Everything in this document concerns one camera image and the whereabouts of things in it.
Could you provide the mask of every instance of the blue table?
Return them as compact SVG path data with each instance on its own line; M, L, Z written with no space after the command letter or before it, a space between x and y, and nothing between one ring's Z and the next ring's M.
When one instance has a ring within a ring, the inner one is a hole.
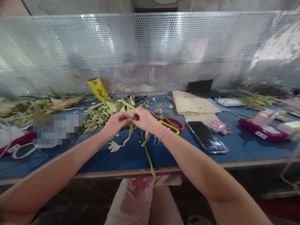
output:
M185 124L184 116L176 112L175 104L173 104L166 95L156 95L156 102L152 101L153 97L149 97L154 110L158 107L162 108L165 116L178 119ZM81 103L81 106L91 106L90 102ZM174 108L170 109L166 105L173 104ZM245 107L236 107L234 110L254 117L258 112L255 110L247 109ZM286 163L292 156L298 141L285 141L280 144L265 142L253 133L241 127L238 120L244 118L236 116L230 112L222 112L217 114L218 118L224 122L227 127L233 130L233 133L228 135L217 134L220 140L228 147L229 152L225 155L212 155L211 157L225 168L240 168L259 166L266 164L279 164ZM32 171L44 165L48 161L67 151L71 147L81 143L87 138L95 135L101 130L98 128L89 134L83 133L76 141L70 146L57 146L52 149L37 149L28 157L22 159L13 159L12 157L5 157L0 159L0 181L1 183L15 183L20 178L25 177ZM115 137L113 141L123 143L128 137L129 129L122 129L119 134L120 137ZM181 137L189 141L191 144L201 149L198 142L191 136L187 128L179 134ZM108 144L104 145L78 172L76 178L83 177L134 177L145 176L150 174L150 165L146 156L144 147L141 147L139 141L141 134L139 129L134 129L130 140L119 151L110 153ZM170 174L180 171L176 161L164 147L162 143L154 145L154 136L147 142L147 148L153 163L156 168L156 174ZM26 153L24 147L20 154Z

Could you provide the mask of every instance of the white power bank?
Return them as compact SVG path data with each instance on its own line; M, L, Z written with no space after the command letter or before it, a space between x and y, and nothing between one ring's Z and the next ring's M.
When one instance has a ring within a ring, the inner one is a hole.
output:
M246 104L242 103L239 100L236 99L230 99L230 98L220 98L218 99L218 103L225 107L230 107L230 106L246 106Z

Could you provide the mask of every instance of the scissors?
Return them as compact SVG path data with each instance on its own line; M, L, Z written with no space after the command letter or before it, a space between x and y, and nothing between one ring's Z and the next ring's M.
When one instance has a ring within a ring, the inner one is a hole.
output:
M154 112L151 112L151 113L152 113L152 115L153 115L155 118L160 119L159 122L160 122L161 124L166 125L167 127L170 127L171 129L175 130L175 131L176 131L176 134L179 134L179 131L183 131L184 125L183 125L183 123L180 122L179 120L176 120L176 119L170 118L170 117L164 117L163 115L158 115L158 114L155 114ZM176 121L177 123L179 123L181 127L175 126L174 123L171 122L171 120L172 120L172 121Z

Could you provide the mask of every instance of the yellow scissors handle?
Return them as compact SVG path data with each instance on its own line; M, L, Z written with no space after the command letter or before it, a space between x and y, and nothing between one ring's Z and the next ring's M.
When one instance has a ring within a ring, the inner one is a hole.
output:
M164 121L162 121L162 120L160 120L159 121L161 124L163 124L163 125L166 125L167 127L170 127L171 129L173 129L173 130L175 130L176 131L176 133L175 134L179 134L179 130L177 129L177 128L175 128L175 127L173 127L173 126L171 126L170 124L168 124L168 123L165 123Z

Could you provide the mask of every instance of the hand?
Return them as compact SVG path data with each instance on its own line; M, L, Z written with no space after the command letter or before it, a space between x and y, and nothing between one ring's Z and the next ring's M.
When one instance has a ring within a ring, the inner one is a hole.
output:
M137 127L154 134L160 138L162 133L167 129L146 109L136 108L132 115L133 120L131 121Z
M101 135L104 135L109 140L113 139L117 133L120 131L120 129L127 125L130 125L130 121L132 118L128 113L126 112L117 112L116 114L113 114L109 120L107 121L106 125L100 132Z

